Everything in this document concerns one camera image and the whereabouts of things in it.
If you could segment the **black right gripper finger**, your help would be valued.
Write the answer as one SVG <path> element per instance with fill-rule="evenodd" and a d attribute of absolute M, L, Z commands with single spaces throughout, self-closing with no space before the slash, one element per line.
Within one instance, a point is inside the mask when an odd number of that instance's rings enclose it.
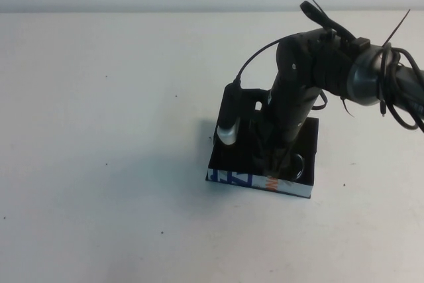
<path fill-rule="evenodd" d="M 275 159 L 275 150 L 265 147 L 262 149 L 263 155 L 263 175 L 267 177 L 278 176 L 278 164 Z"/>
<path fill-rule="evenodd" d="M 290 148 L 279 148 L 277 150 L 277 169 L 280 176 L 291 176 L 293 174 Z"/>

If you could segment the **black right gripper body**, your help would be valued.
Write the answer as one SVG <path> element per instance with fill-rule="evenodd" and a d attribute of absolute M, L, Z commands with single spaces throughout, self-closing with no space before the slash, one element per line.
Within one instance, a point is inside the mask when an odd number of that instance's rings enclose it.
<path fill-rule="evenodd" d="M 291 148 L 314 103 L 314 87 L 276 79 L 264 110 L 264 149 Z"/>

